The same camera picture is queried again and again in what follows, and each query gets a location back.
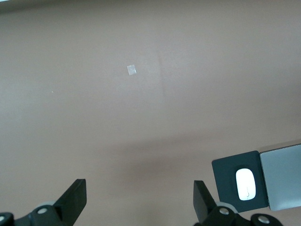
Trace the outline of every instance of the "small white label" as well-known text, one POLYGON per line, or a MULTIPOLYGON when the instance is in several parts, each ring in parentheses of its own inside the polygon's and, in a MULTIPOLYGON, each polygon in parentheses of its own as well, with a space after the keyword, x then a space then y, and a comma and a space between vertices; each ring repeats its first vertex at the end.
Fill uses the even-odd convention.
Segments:
POLYGON ((127 71, 128 71, 128 74, 129 75, 133 75, 133 74, 136 74, 136 69, 135 69, 135 65, 130 65, 130 66, 127 66, 127 71))

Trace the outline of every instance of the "silver laptop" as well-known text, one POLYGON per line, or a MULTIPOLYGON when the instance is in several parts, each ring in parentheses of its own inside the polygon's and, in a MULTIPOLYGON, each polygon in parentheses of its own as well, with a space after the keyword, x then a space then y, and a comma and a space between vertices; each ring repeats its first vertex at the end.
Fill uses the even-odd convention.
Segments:
POLYGON ((301 206, 301 144, 260 157, 271 210, 301 206))

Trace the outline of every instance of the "computer mouse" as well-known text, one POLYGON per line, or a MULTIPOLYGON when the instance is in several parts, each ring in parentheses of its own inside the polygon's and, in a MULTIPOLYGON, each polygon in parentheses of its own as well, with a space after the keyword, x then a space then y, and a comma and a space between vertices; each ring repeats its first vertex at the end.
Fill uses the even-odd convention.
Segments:
POLYGON ((250 169, 239 169, 236 172, 236 184, 240 200, 251 200, 256 196, 254 175, 250 169))

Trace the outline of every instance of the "black mouse pad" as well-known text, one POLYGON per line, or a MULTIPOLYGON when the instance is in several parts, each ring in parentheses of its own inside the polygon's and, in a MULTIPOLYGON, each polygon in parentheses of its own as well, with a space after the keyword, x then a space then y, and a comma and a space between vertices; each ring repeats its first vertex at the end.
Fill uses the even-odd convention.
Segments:
POLYGON ((264 208, 269 205, 258 151, 213 160, 212 167, 221 202, 232 204, 238 212, 264 208), (247 201, 239 199, 236 183, 236 172, 244 168, 251 170, 256 186, 255 197, 247 201))

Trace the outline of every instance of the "screw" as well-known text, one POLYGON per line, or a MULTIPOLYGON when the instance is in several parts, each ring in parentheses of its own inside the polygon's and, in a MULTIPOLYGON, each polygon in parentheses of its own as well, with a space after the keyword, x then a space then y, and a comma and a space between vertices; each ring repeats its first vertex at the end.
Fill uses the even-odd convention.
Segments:
POLYGON ((229 210, 227 210, 226 208, 220 208, 220 213, 223 215, 228 215, 229 214, 229 210))
POLYGON ((38 210, 38 214, 46 213, 48 210, 46 208, 42 208, 38 210))
POLYGON ((265 216, 259 216, 258 220, 264 224, 269 224, 269 219, 265 216))

